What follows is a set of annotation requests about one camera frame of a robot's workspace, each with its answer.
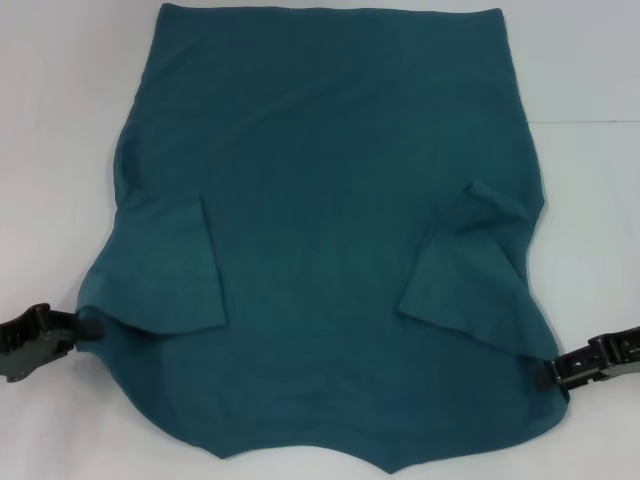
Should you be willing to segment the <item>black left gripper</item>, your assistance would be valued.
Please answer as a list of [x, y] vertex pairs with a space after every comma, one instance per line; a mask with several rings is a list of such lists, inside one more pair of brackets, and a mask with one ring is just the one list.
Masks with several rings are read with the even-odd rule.
[[75, 344], [104, 338], [100, 314], [82, 309], [75, 315], [52, 310], [47, 303], [29, 307], [1, 325], [1, 376], [24, 380], [38, 368], [66, 356]]

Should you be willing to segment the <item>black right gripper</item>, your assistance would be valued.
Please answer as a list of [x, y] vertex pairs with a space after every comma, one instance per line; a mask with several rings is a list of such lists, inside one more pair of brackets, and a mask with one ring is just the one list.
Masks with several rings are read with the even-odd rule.
[[538, 373], [538, 389], [565, 392], [589, 382], [639, 372], [639, 328], [594, 337], [578, 350], [546, 362]]

